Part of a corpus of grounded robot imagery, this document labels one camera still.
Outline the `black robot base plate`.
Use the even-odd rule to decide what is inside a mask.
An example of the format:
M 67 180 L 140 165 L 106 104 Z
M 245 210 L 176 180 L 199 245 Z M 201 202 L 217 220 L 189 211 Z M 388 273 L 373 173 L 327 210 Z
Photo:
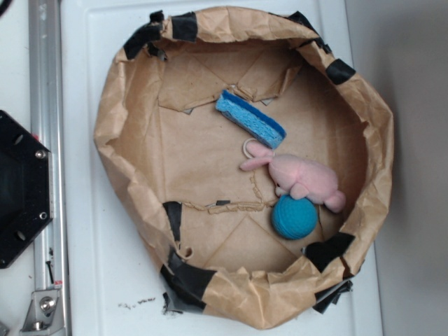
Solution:
M 1 112 L 1 269 L 10 267 L 52 220 L 50 151 Z

